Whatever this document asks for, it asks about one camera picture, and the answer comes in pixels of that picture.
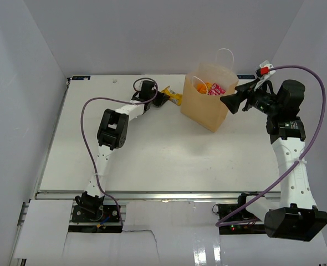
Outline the yellow snack bar wrapper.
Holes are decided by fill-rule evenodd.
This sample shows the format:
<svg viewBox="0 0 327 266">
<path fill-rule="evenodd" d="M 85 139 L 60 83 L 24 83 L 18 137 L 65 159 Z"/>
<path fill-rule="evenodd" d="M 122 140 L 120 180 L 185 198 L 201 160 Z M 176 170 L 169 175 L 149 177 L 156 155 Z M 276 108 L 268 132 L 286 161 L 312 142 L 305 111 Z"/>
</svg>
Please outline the yellow snack bar wrapper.
<svg viewBox="0 0 327 266">
<path fill-rule="evenodd" d="M 182 104 L 182 94 L 179 94 L 179 93 L 174 92 L 170 88 L 170 86 L 167 86 L 161 92 L 164 93 L 165 95 L 167 95 L 169 97 L 169 100 L 171 102 L 173 102 L 177 106 L 181 106 L 181 104 Z"/>
</svg>

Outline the pink red snack packet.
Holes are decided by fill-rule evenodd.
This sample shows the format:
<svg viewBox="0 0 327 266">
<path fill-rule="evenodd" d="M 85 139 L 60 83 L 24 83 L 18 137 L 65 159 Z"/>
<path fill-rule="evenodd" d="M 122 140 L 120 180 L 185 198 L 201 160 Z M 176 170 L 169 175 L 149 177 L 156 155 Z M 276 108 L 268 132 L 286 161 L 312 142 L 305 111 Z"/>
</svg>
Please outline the pink red snack packet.
<svg viewBox="0 0 327 266">
<path fill-rule="evenodd" d="M 207 95 L 219 96 L 219 95 L 224 95 L 225 93 L 226 90 L 216 83 L 208 86 Z"/>
</svg>

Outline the orange yellow snack bag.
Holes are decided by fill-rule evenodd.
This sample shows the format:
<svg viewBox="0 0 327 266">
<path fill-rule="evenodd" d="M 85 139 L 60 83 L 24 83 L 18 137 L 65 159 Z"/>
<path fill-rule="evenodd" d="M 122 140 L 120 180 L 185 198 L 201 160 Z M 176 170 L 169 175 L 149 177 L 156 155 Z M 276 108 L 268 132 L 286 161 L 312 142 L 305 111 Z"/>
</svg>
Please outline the orange yellow snack bag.
<svg viewBox="0 0 327 266">
<path fill-rule="evenodd" d="M 200 83 L 196 85 L 196 89 L 200 94 L 207 94 L 208 86 L 206 83 Z"/>
</svg>

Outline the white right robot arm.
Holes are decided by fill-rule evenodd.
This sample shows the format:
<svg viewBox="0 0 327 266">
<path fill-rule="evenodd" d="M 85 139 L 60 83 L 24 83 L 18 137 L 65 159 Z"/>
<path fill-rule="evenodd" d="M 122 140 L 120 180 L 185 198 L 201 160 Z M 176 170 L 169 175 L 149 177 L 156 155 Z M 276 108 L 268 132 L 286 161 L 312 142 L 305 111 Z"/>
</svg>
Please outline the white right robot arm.
<svg viewBox="0 0 327 266">
<path fill-rule="evenodd" d="M 304 160 L 306 133 L 298 113 L 305 86 L 296 80 L 285 80 L 275 93 L 270 81 L 257 86 L 254 80 L 235 90 L 235 94 L 220 98 L 231 113 L 235 114 L 245 102 L 243 111 L 255 108 L 267 115 L 266 130 L 282 178 L 280 201 L 274 207 L 265 192 L 262 197 L 243 192 L 236 209 L 222 216 L 218 225 L 233 227 L 261 221 L 270 238 L 310 242 L 327 225 L 327 213 L 316 206 Z"/>
</svg>

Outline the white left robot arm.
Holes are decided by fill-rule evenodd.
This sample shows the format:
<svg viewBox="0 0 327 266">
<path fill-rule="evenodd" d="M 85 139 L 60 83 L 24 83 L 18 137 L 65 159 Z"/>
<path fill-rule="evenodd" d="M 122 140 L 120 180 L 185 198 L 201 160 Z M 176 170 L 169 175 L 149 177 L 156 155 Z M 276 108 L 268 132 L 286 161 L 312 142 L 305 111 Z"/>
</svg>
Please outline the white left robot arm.
<svg viewBox="0 0 327 266">
<path fill-rule="evenodd" d="M 103 214 L 103 201 L 105 197 L 112 199 L 117 212 L 120 207 L 117 200 L 105 192 L 103 180 L 108 174 L 109 161 L 113 152 L 123 147 L 130 121 L 145 114 L 150 107 L 159 108 L 167 100 L 168 96 L 159 91 L 157 82 L 151 78 L 139 78 L 133 83 L 135 93 L 130 101 L 116 100 L 106 97 L 94 97 L 85 102 L 80 114 L 80 130 L 85 147 L 89 154 L 94 173 L 89 180 L 87 188 L 81 196 L 76 196 L 75 201 L 82 213 L 91 221 L 99 221 Z M 107 100 L 123 104 L 122 107 L 103 112 L 96 138 L 98 141 L 98 153 L 94 156 L 85 136 L 84 115 L 86 107 L 96 100 Z"/>
</svg>

